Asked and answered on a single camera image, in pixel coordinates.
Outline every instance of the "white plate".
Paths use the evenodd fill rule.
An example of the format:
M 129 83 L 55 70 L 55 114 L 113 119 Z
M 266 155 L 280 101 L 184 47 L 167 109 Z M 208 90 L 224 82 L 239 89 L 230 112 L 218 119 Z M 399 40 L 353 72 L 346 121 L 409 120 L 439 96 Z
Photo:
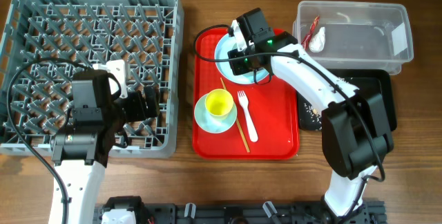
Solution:
M 233 103 L 233 108 L 227 118 L 223 120 L 215 120 L 206 109 L 206 97 L 207 94 L 202 96 L 195 105 L 194 117 L 198 126 L 208 133 L 214 134 L 223 133 L 229 130 L 233 124 L 235 124 L 236 116 L 238 114 L 235 103 Z
M 221 38 L 215 48 L 215 59 L 228 59 L 229 56 L 227 52 L 236 48 L 235 37 L 229 37 L 229 34 L 226 34 Z M 228 62 L 217 62 L 216 67 L 219 72 L 231 82 L 235 82 L 238 84 L 253 84 L 253 72 L 245 73 L 244 75 L 233 75 L 233 72 L 230 68 Z M 263 80 L 265 77 L 269 75 L 265 69 L 261 69 L 256 72 L 256 81 L 259 82 Z

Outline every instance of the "red tray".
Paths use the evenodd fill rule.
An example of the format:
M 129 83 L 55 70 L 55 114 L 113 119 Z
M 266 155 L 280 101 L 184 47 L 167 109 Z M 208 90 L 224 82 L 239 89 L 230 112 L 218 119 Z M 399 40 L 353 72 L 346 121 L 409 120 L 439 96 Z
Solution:
M 218 41 L 227 30 L 214 29 L 205 32 L 197 42 L 197 51 L 204 57 L 213 58 Z M 299 150 L 298 109 L 296 92 L 284 81 L 273 77 L 265 85 L 239 85 L 230 82 L 216 68 L 215 63 L 195 57 L 195 83 L 193 108 L 197 101 L 215 88 L 222 88 L 220 77 L 232 94 L 238 108 L 238 119 L 249 144 L 247 153 L 237 124 L 220 134 L 207 133 L 193 120 L 193 148 L 203 158 L 209 159 L 256 159 L 283 160 L 293 157 Z M 252 142 L 247 132 L 244 111 L 239 105 L 237 92 L 243 90 L 249 98 L 249 111 L 258 141 Z

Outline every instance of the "white plastic fork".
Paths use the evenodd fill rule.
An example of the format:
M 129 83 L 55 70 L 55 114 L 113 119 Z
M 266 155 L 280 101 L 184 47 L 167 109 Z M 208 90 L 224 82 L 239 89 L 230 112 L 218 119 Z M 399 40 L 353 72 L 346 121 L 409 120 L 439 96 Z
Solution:
M 244 91 L 238 91 L 238 101 L 244 109 L 244 115 L 246 116 L 247 131 L 249 131 L 249 137 L 252 142 L 258 141 L 258 134 L 256 133 L 255 125 L 251 121 L 249 113 L 249 99 Z

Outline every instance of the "clear plastic container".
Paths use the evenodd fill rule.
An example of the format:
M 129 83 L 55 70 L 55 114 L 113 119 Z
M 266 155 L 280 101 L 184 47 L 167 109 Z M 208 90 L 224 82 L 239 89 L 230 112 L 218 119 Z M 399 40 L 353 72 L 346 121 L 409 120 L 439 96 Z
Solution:
M 325 27 L 325 47 L 309 55 L 325 68 L 383 69 L 390 75 L 413 59 L 407 10 L 400 4 L 302 1 L 293 35 L 302 41 L 315 17 Z

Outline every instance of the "gray plastic dish rack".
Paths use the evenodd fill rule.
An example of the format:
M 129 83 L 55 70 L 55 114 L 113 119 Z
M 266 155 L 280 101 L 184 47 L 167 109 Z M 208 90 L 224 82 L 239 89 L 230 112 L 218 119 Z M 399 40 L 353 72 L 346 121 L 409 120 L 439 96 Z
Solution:
M 177 138 L 177 73 L 184 11 L 180 0 L 12 0 L 0 43 L 0 153 L 29 156 L 6 113 L 6 93 L 17 68 L 42 57 L 130 64 L 129 91 L 154 85 L 160 115 L 125 125 L 131 141 L 109 155 L 167 158 Z M 15 125 L 43 156 L 72 102 L 71 65 L 35 64 L 13 87 Z M 121 136 L 115 136 L 121 142 Z

